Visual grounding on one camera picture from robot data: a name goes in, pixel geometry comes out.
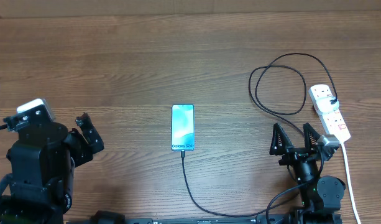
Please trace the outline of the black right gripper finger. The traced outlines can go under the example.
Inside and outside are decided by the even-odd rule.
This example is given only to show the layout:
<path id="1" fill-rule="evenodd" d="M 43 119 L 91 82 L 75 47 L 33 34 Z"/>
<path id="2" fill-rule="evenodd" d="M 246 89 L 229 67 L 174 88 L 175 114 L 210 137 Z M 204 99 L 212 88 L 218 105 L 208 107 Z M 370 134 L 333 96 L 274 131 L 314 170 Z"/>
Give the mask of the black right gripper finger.
<path id="1" fill-rule="evenodd" d="M 293 149 L 293 144 L 284 129 L 278 124 L 273 125 L 272 142 L 270 145 L 270 155 L 284 155 Z"/>
<path id="2" fill-rule="evenodd" d="M 318 139 L 320 138 L 320 134 L 309 124 L 305 123 L 303 125 L 304 132 L 304 142 L 305 147 L 307 149 L 312 149 L 318 145 Z"/>

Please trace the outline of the Galaxy smartphone blue screen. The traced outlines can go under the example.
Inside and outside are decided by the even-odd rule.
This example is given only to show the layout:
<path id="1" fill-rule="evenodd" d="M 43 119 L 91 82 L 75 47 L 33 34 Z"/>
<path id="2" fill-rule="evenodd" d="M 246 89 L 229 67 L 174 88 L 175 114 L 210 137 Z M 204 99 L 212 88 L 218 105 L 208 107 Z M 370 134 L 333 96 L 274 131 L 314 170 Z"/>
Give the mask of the Galaxy smartphone blue screen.
<path id="1" fill-rule="evenodd" d="M 195 107 L 193 105 L 172 106 L 171 149 L 173 151 L 195 149 Z"/>

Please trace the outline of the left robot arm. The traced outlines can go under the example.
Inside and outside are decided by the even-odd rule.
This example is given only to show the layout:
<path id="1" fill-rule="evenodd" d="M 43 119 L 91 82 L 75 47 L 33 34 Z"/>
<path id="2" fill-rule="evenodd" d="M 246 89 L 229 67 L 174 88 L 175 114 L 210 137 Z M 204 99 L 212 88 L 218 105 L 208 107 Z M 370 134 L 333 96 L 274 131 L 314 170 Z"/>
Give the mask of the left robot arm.
<path id="1" fill-rule="evenodd" d="M 0 223 L 63 223 L 73 204 L 76 167 L 104 149 L 87 113 L 69 130 L 48 118 L 5 119 L 18 133 L 7 152 L 12 172 L 0 181 Z"/>

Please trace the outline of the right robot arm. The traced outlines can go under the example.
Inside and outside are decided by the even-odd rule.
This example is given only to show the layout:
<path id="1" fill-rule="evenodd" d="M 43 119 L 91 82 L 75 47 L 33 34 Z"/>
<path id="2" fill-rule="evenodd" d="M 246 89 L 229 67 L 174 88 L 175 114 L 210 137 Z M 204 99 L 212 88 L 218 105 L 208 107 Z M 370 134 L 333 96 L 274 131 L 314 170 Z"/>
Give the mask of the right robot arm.
<path id="1" fill-rule="evenodd" d="M 341 223 L 341 217 L 335 213 L 341 208 L 346 185 L 337 177 L 322 176 L 324 163 L 329 161 L 340 146 L 333 134 L 320 135 L 314 128 L 303 125 L 304 147 L 295 147 L 284 129 L 274 124 L 269 154 L 281 156 L 281 166 L 293 169 L 296 186 L 276 195 L 268 204 L 265 220 L 279 223 Z M 302 206 L 293 207 L 280 218 L 272 218 L 269 211 L 272 204 L 281 196 L 297 190 Z"/>

